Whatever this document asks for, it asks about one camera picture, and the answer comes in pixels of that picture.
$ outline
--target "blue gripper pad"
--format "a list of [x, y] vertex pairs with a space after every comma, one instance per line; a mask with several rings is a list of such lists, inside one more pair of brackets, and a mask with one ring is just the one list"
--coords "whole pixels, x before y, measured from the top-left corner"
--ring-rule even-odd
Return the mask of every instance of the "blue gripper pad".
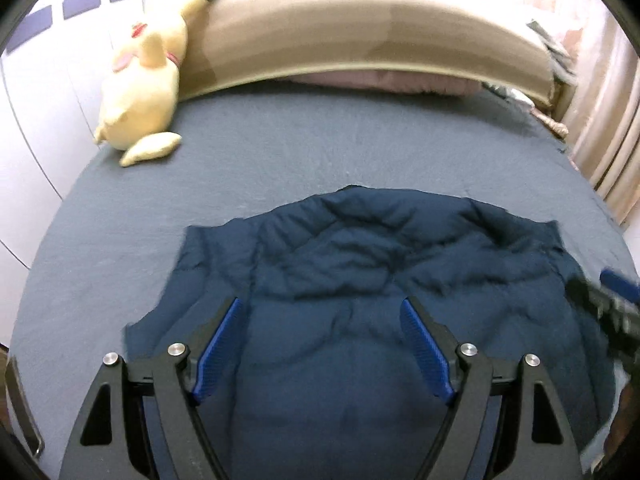
[[453, 402], [456, 393], [450, 382], [449, 363], [409, 300], [400, 306], [400, 327], [433, 395], [446, 404]]
[[600, 283], [631, 303], [640, 304], [640, 286], [611, 269], [602, 269]]
[[248, 319], [248, 308], [240, 300], [234, 300], [198, 360], [196, 383], [191, 391], [197, 403], [215, 391], [225, 365], [238, 354], [244, 344]]

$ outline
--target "stuffed animal foot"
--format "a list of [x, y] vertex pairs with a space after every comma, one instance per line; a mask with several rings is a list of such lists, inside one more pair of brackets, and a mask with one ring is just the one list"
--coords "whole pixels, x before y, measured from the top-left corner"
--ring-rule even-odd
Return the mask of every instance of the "stuffed animal foot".
[[169, 155], [180, 144], [182, 137], [171, 132], [161, 132], [142, 137], [120, 159], [123, 168], [141, 160], [151, 160]]
[[104, 138], [102, 126], [100, 125], [95, 129], [95, 132], [94, 132], [94, 144], [100, 144], [103, 140], [106, 140], [106, 139]]

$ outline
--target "gray bed sheet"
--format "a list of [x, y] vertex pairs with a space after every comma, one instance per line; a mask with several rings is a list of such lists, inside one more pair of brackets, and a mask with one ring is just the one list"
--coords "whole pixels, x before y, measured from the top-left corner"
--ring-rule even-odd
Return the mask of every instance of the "gray bed sheet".
[[172, 129], [183, 145], [166, 160], [123, 169], [117, 152], [100, 150], [31, 269], [11, 354], [52, 478], [102, 356], [123, 352], [124, 325], [156, 306], [190, 224], [349, 184], [412, 188], [557, 220], [587, 276], [605, 266], [636, 275], [622, 232], [561, 145], [487, 91], [399, 96], [263, 82], [179, 105]]

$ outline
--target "yellow stuffed animal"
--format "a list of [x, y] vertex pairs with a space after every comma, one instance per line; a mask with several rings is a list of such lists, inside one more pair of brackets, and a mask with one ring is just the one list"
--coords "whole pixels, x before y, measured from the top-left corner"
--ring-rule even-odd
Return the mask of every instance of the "yellow stuffed animal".
[[96, 144], [125, 153], [121, 166], [169, 155], [180, 135], [165, 131], [174, 114], [178, 73], [187, 50], [187, 22], [210, 0], [188, 0], [180, 12], [134, 25], [102, 85]]

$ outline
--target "pink pillow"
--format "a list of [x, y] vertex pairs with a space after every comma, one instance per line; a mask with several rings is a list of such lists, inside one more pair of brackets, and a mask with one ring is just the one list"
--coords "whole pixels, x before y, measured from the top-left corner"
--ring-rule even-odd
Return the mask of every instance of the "pink pillow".
[[338, 88], [382, 90], [398, 94], [434, 92], [442, 95], [471, 95], [482, 89], [482, 83], [450, 75], [402, 70], [338, 70], [292, 75], [286, 79], [297, 83]]

